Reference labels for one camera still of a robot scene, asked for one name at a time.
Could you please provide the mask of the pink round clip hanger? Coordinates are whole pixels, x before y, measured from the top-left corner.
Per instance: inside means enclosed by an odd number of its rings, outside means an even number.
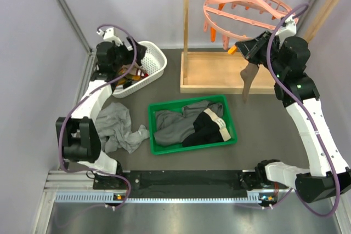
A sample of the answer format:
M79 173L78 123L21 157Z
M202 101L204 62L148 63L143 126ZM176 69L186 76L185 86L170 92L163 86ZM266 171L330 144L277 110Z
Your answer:
M230 37L231 42L254 37L245 27L258 33L273 31L292 8L282 0L205 0L202 10L203 31L210 33L211 42L222 35Z

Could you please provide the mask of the olive green socks pair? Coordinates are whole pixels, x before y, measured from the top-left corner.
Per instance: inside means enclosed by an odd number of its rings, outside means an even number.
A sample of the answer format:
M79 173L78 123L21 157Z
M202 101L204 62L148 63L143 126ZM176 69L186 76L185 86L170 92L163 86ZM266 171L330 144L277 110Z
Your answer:
M126 89L129 86L131 86L133 83L141 80L143 77L140 75L132 75L132 74L127 74L123 78L120 78L116 82L116 88L115 89Z

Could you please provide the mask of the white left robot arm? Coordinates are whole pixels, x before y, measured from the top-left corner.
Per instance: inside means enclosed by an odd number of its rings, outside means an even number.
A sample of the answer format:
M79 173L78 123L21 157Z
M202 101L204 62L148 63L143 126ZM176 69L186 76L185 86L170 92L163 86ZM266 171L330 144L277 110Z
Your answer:
M112 85L129 74L136 65L141 45L133 37L127 39L132 45L132 61L127 71L116 75L114 79L106 77L91 80L83 98L66 117L58 118L55 124L60 168L69 173L65 161L81 162L91 172L104 176L106 183L115 189L124 183L123 171L118 161L102 150L95 122L105 101L112 94Z

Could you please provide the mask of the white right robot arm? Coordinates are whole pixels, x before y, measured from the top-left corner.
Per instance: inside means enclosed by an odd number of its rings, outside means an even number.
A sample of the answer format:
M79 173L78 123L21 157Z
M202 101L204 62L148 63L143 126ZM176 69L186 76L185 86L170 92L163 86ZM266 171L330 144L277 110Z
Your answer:
M284 184L306 203L346 193L350 190L350 166L326 124L318 89L304 72L310 58L308 43L296 36L284 41L276 36L269 46L270 36L270 32L264 32L255 39L236 42L235 48L248 61L249 73L256 74L259 65L273 70L275 95L297 127L309 168L297 168L275 159L262 161L256 167L256 182L263 188L274 182Z

